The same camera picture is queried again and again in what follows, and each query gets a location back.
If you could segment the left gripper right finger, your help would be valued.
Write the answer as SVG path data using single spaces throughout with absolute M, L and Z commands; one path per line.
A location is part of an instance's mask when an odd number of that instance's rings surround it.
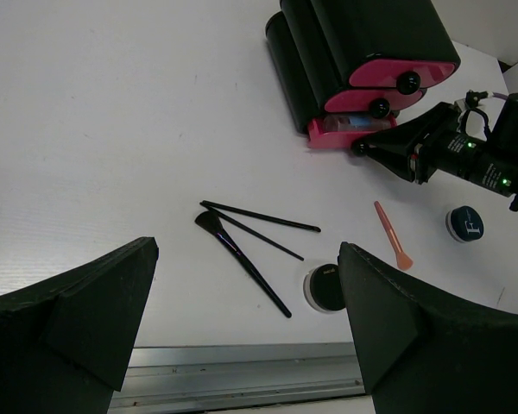
M 518 315 L 473 303 L 345 242 L 339 275 L 378 413 L 518 413 Z

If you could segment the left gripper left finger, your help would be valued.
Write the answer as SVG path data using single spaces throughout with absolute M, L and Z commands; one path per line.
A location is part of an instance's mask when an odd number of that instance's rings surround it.
M 159 248 L 138 238 L 0 296 L 0 413 L 106 413 L 121 390 Z

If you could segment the pink drawer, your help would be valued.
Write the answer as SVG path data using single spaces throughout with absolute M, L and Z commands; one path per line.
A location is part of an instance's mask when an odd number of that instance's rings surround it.
M 313 99 L 326 113 L 369 112 L 372 116 L 401 111 L 420 101 L 426 88 L 403 94 L 396 88 L 339 88 L 313 92 Z
M 351 145 L 376 132 L 325 132 L 323 120 L 326 116 L 314 118 L 307 125 L 308 148 L 314 151 L 349 150 Z M 397 125 L 393 116 L 384 117 L 391 121 L 392 128 Z
M 430 88 L 448 79 L 458 63 L 426 60 L 376 59 L 359 66 L 349 77 L 353 87 L 396 88 L 406 78 L 415 78 L 420 88 Z

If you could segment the pink top drawer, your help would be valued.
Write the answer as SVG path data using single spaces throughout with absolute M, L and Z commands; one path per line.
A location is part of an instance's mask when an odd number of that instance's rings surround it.
M 359 66 L 349 77 L 353 87 L 396 88 L 406 78 L 415 78 L 420 88 L 430 88 L 448 79 L 458 63 L 426 60 L 376 59 Z

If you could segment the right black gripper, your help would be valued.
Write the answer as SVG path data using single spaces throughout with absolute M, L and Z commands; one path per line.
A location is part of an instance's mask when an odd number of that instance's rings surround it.
M 425 114 L 367 135 L 364 155 L 406 181 L 440 170 L 506 198 L 518 211 L 518 92 L 469 92 Z

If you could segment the pink bottom drawer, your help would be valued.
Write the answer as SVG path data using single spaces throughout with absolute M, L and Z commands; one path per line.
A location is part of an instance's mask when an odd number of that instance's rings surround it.
M 349 150 L 351 145 L 376 132 L 325 132 L 323 120 L 326 116 L 314 118 L 307 125 L 308 148 L 314 151 Z M 397 125 L 393 116 L 384 117 L 391 121 L 392 128 Z

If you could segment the black angled powder brush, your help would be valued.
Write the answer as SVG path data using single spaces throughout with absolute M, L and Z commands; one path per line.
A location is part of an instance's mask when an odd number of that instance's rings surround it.
M 215 213 L 210 210 L 204 211 L 195 218 L 194 222 L 221 243 L 221 245 L 236 259 L 243 270 L 262 289 L 284 317 L 292 317 L 293 314 L 290 309 L 288 309 L 288 307 L 283 303 L 281 298 L 276 294 L 267 280 L 260 274 L 255 265 L 244 254 L 241 248 L 231 239 Z

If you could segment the black round compact jar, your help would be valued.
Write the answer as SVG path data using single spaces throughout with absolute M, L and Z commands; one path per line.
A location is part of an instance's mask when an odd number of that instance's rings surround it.
M 307 303 L 318 312 L 330 314 L 345 308 L 336 264 L 324 264 L 311 270 L 304 278 L 303 292 Z

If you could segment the blue lid cream jar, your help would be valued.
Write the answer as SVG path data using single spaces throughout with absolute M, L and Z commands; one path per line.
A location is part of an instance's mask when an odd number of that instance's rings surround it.
M 483 219 L 470 206 L 461 206 L 450 210 L 445 216 L 445 226 L 453 240 L 474 242 L 484 235 Z

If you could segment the orange silicone applicator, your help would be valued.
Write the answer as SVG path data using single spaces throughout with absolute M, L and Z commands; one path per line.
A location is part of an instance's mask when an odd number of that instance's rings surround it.
M 402 271 L 409 270 L 413 266 L 414 262 L 403 250 L 403 248 L 400 244 L 400 241 L 395 233 L 395 230 L 394 230 L 391 222 L 389 221 L 389 218 L 388 218 L 387 214 L 385 213 L 382 205 L 378 201 L 375 201 L 374 207 L 375 207 L 376 213 L 381 221 L 381 224 L 386 232 L 386 235 L 392 246 L 392 249 L 394 249 L 397 267 Z

